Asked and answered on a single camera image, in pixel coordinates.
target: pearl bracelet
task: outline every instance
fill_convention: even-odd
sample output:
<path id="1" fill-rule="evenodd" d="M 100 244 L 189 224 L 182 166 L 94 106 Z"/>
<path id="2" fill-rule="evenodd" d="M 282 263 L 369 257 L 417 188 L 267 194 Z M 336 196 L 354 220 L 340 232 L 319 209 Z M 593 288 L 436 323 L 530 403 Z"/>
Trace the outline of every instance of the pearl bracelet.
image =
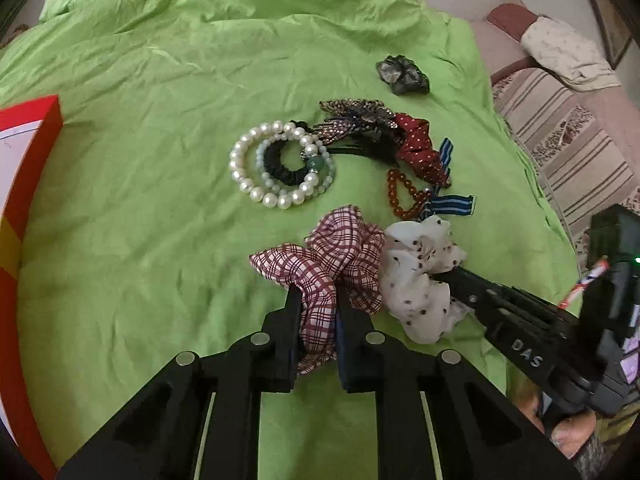
<path id="1" fill-rule="evenodd" d="M 244 155 L 255 140 L 269 134 L 273 135 L 264 139 L 256 149 L 256 168 L 261 173 L 264 187 L 267 189 L 265 191 L 261 186 L 254 186 L 254 181 L 246 177 Z M 277 140 L 297 140 L 304 148 L 305 155 L 310 157 L 307 162 L 309 173 L 305 175 L 304 182 L 291 192 L 276 184 L 264 169 L 264 150 Z M 282 121 L 263 123 L 257 128 L 251 128 L 235 143 L 233 150 L 229 153 L 229 159 L 231 178 L 239 182 L 240 191 L 247 193 L 254 202 L 262 202 L 268 208 L 277 205 L 280 209 L 288 209 L 292 204 L 300 205 L 308 197 L 324 193 L 333 183 L 335 176 L 334 162 L 326 147 L 322 145 L 322 141 L 317 136 L 309 135 L 304 129 L 296 127 L 294 123 L 283 124 Z M 318 173 L 324 166 L 329 170 L 328 175 L 319 185 Z"/>

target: green bed sheet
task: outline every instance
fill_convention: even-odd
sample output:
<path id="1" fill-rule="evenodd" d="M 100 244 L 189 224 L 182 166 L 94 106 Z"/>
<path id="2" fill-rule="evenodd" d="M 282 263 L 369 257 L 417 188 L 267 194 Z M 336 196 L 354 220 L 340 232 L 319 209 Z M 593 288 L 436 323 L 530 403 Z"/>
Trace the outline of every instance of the green bed sheet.
<path id="1" fill-rule="evenodd" d="M 394 96 L 375 62 L 413 59 L 429 96 Z M 31 406 L 61 465 L 178 352 L 220 352 L 260 328 L 285 291 L 248 255 L 300 243 L 332 208 L 394 221 L 386 168 L 337 155 L 334 186 L 287 211 L 238 192 L 228 152 L 249 127 L 322 118 L 318 101 L 376 98 L 431 121 L 455 149 L 450 218 L 466 266 L 557 300 L 572 247 L 532 166 L 496 114 L 468 24 L 418 0 L 48 0 L 0 53 L 0 106 L 56 93 L 65 126 L 30 211 L 18 285 Z M 431 347 L 459 349 L 504 391 L 506 364 L 468 316 Z M 340 390 L 334 364 L 262 402 L 260 478 L 376 478 L 373 396 Z"/>

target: scrunchie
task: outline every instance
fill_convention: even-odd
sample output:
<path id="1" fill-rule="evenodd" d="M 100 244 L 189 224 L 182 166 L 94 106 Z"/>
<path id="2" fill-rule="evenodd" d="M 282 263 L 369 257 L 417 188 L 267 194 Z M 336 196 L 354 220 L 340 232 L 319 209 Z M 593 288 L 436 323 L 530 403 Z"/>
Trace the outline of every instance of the scrunchie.
<path id="1" fill-rule="evenodd" d="M 408 114 L 396 114 L 396 123 L 406 132 L 406 140 L 398 151 L 398 157 L 411 166 L 419 178 L 440 187 L 451 182 L 442 167 L 440 153 L 433 149 L 429 137 L 429 121 L 414 119 Z"/>
<path id="2" fill-rule="evenodd" d="M 268 280 L 293 283 L 302 291 L 305 355 L 298 363 L 300 374 L 336 357 L 336 282 L 346 285 L 353 308 L 371 316 L 382 307 L 378 266 L 385 235 L 377 225 L 363 222 L 356 206 L 348 205 L 327 213 L 305 242 L 307 248 L 284 244 L 249 257 Z"/>

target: metal screw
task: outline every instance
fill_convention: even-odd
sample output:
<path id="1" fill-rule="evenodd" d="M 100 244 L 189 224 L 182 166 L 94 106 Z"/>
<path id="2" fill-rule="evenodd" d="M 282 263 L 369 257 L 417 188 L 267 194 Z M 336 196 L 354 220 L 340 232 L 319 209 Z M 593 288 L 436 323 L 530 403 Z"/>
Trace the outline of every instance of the metal screw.
<path id="1" fill-rule="evenodd" d="M 269 334 L 266 332 L 256 332 L 251 336 L 251 343 L 256 346 L 266 345 L 270 339 Z"/>
<path id="2" fill-rule="evenodd" d="M 175 362 L 180 366 L 188 366 L 196 360 L 196 355 L 193 352 L 180 352 L 175 357 Z"/>
<path id="3" fill-rule="evenodd" d="M 386 337 L 382 332 L 369 332 L 364 339 L 367 340 L 367 343 L 370 345 L 382 345 L 385 342 Z"/>
<path id="4" fill-rule="evenodd" d="M 457 365 L 460 362 L 460 354 L 455 350 L 445 350 L 440 354 L 440 358 L 449 365 Z"/>

